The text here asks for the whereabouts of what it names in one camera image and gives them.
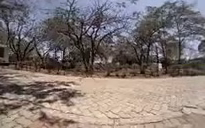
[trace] sky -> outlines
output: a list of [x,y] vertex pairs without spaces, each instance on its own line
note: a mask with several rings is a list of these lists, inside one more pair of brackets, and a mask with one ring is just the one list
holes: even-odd
[[[53,9],[58,6],[60,1],[64,2],[66,0],[44,0],[45,2],[40,2],[40,0],[33,0],[35,4],[41,9]],[[90,4],[93,0],[78,0],[80,5]],[[143,11],[146,6],[161,6],[167,0],[138,0],[136,5],[129,4],[126,8],[126,12]],[[185,0],[189,3],[195,3],[196,9],[198,9],[205,16],[205,0]],[[41,12],[38,12],[37,17],[42,17]]]

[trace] bush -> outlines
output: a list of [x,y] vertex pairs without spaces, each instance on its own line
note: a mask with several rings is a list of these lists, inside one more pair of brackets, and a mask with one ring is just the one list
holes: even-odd
[[125,73],[123,73],[122,75],[121,75],[121,78],[126,78],[127,77],[127,75],[125,74]]
[[136,70],[130,71],[130,75],[132,76],[137,76],[138,72]]
[[205,75],[205,71],[198,69],[194,64],[174,65],[169,70],[169,74],[176,76],[199,76]]

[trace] tree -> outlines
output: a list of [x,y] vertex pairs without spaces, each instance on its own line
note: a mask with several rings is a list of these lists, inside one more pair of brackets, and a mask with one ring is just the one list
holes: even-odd
[[181,64],[186,43],[199,39],[205,31],[205,18],[192,4],[185,1],[166,2],[162,7],[169,13],[171,28],[169,31],[178,43],[178,64]]
[[30,20],[27,6],[20,10],[12,8],[0,9],[0,20],[5,26],[7,33],[6,44],[17,62],[24,61],[34,50],[34,22]]
[[77,8],[76,0],[68,0],[66,7],[58,8],[50,21],[55,22],[57,33],[68,37],[79,50],[85,70],[93,72],[98,51],[103,43],[109,43],[115,34],[127,25],[126,17],[112,12],[109,2],[95,2],[87,9]]

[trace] ground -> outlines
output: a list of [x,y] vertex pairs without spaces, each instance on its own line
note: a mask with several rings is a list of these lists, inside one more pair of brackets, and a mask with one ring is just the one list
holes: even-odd
[[205,76],[81,78],[0,68],[0,128],[91,127],[205,127]]

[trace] paved plaza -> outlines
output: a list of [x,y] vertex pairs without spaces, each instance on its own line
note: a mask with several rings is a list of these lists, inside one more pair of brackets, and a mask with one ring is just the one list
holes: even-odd
[[205,76],[81,78],[0,68],[0,128],[202,128]]

